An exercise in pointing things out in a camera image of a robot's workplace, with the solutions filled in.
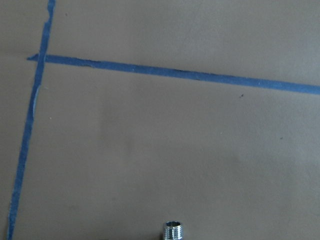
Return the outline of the metal valve fitting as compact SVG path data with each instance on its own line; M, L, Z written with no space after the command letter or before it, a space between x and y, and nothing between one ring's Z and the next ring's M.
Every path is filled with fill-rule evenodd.
M164 240L184 239L184 226L180 221L166 221L162 229L162 237Z

